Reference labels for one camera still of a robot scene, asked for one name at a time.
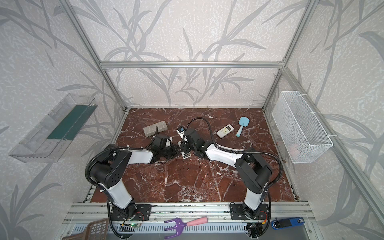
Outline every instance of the gray box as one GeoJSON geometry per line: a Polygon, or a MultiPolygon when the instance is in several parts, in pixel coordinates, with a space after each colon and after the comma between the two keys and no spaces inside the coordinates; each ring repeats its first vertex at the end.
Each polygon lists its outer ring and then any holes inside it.
{"type": "Polygon", "coordinates": [[[146,137],[149,137],[149,136],[154,135],[155,132],[156,132],[156,127],[157,127],[157,129],[159,130],[159,132],[168,130],[168,127],[167,127],[166,122],[165,122],[165,121],[161,121],[161,122],[158,122],[158,123],[155,123],[155,124],[152,124],[152,125],[149,125],[149,126],[144,127],[144,128],[143,128],[143,130],[144,130],[144,135],[145,135],[146,137]]]}

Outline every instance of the black mounting plate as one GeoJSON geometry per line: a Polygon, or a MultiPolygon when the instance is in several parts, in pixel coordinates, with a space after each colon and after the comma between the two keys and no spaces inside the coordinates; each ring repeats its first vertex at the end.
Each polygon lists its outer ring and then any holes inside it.
{"type": "MultiPolygon", "coordinates": [[[[144,221],[149,220],[149,216],[151,215],[151,204],[136,204],[137,211],[141,212],[144,215],[144,221]]],[[[132,219],[135,221],[143,220],[143,216],[140,213],[137,213],[136,216],[132,219]]]]}
{"type": "MultiPolygon", "coordinates": [[[[141,212],[142,215],[140,213],[136,213],[134,218],[132,218],[131,220],[148,221],[149,216],[151,215],[152,205],[151,204],[136,204],[136,207],[137,207],[136,212],[141,212]]],[[[119,216],[117,211],[113,211],[113,212],[111,212],[111,220],[112,221],[123,221],[124,219],[121,216],[119,216]]]]}
{"type": "MultiPolygon", "coordinates": [[[[229,209],[232,220],[249,220],[244,213],[243,204],[230,204],[229,209]]],[[[260,204],[259,214],[254,220],[265,220],[265,213],[262,211],[268,213],[268,204],[260,204]]]]}

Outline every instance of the white wire basket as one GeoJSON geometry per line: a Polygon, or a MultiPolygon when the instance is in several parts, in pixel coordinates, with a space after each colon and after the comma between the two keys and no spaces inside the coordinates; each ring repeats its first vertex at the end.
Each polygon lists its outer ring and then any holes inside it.
{"type": "Polygon", "coordinates": [[[333,146],[298,91],[281,92],[272,116],[293,163],[313,162],[333,146]]]}

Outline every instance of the wallpaper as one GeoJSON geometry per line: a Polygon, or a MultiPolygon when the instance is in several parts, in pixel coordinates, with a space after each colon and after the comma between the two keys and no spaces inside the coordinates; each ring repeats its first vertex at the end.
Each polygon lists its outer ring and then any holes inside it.
{"type": "MultiPolygon", "coordinates": [[[[101,61],[281,61],[307,5],[307,0],[70,2],[101,61]]],[[[127,106],[147,108],[261,107],[274,73],[109,69],[127,106]]]]}
{"type": "Polygon", "coordinates": [[[281,61],[307,0],[70,0],[102,61],[281,61]]]}
{"type": "Polygon", "coordinates": [[[53,239],[89,186],[84,167],[105,147],[123,111],[58,2],[0,1],[0,238],[53,239]],[[68,93],[94,96],[93,115],[57,163],[8,153],[68,93]]]}
{"type": "Polygon", "coordinates": [[[116,68],[108,71],[127,106],[261,108],[273,68],[116,68]]]}
{"type": "Polygon", "coordinates": [[[312,163],[293,164],[271,115],[281,91],[293,91],[282,77],[265,114],[285,161],[295,193],[310,203],[324,239],[384,239],[384,229],[333,153],[326,151],[312,163]]]}
{"type": "Polygon", "coordinates": [[[289,69],[384,197],[384,1],[319,5],[289,69]]]}

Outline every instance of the white remote control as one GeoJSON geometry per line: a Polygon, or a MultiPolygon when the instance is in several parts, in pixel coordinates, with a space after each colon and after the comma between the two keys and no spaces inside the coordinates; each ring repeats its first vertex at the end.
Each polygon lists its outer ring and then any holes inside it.
{"type": "Polygon", "coordinates": [[[216,134],[218,135],[219,138],[223,138],[228,133],[232,132],[233,130],[234,130],[234,128],[228,124],[225,127],[223,127],[222,129],[220,129],[219,131],[217,131],[216,134]]]}

